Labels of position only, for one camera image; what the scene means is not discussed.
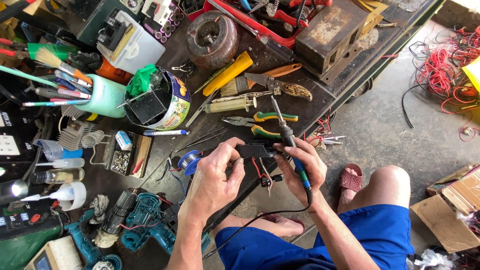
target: plastic bag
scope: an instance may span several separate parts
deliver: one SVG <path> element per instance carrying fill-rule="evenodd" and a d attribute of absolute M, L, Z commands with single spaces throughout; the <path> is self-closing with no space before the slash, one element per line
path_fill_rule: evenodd
<path fill-rule="evenodd" d="M 437 270 L 451 270 L 454 267 L 452 261 L 447 256 L 435 253 L 431 249 L 425 249 L 421 255 L 423 260 L 415 260 L 415 265 L 421 266 L 420 270 L 424 270 L 427 266 L 437 266 Z"/>

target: green cloth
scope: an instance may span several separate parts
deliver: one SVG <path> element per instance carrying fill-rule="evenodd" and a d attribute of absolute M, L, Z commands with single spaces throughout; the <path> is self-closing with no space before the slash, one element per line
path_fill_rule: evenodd
<path fill-rule="evenodd" d="M 150 86 L 150 74 L 156 71 L 153 64 L 148 64 L 144 68 L 137 70 L 133 76 L 132 82 L 127 86 L 127 92 L 132 97 L 146 92 Z"/>

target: paintbrush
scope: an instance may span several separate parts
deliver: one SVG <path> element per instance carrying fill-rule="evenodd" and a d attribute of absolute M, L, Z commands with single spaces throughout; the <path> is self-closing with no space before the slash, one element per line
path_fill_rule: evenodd
<path fill-rule="evenodd" d="M 299 68 L 301 68 L 301 64 L 286 65 L 283 67 L 272 69 L 268 72 L 265 72 L 264 74 L 272 78 L 277 78 L 283 75 L 287 75 L 288 73 L 295 71 Z M 231 97 L 236 94 L 250 90 L 255 84 L 256 82 L 247 79 L 245 76 L 242 75 L 236 77 L 235 79 L 229 81 L 224 86 L 222 86 L 222 88 L 220 89 L 220 93 L 223 98 Z"/>
<path fill-rule="evenodd" d="M 40 48 L 36 52 L 35 60 L 47 64 L 52 67 L 56 67 L 59 70 L 65 72 L 66 74 L 70 74 L 71 76 L 85 81 L 86 83 L 93 85 L 92 79 L 85 76 L 85 74 L 81 73 L 78 69 L 69 66 L 67 63 L 64 63 L 58 58 L 53 52 L 49 51 L 46 48 Z"/>

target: man's right hand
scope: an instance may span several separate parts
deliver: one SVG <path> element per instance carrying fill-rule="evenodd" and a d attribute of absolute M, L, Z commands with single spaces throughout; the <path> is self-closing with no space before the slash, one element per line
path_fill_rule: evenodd
<path fill-rule="evenodd" d="M 286 147 L 285 144 L 274 144 L 274 148 L 278 151 L 287 153 L 293 158 L 297 158 L 303 163 L 310 184 L 312 185 L 313 204 L 315 204 L 318 196 L 322 196 L 320 186 L 325 182 L 327 166 L 322 162 L 312 145 L 296 137 L 294 140 L 297 147 Z M 298 174 L 283 155 L 277 154 L 275 160 L 283 173 L 290 192 L 293 193 L 303 205 L 307 206 L 307 195 Z"/>

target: white plastic box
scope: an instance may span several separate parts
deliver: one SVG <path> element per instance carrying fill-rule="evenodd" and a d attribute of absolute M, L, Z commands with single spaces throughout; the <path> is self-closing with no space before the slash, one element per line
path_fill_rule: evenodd
<path fill-rule="evenodd" d="M 105 56 L 108 62 L 115 68 L 123 69 L 132 74 L 135 74 L 137 70 L 144 68 L 148 64 L 155 64 L 165 52 L 165 47 L 124 11 L 119 11 L 115 19 L 121 23 L 124 22 L 127 26 L 132 24 L 133 35 L 123 48 L 118 47 L 116 49 L 121 51 L 115 60 L 112 60 L 112 51 L 97 43 L 96 48 Z"/>

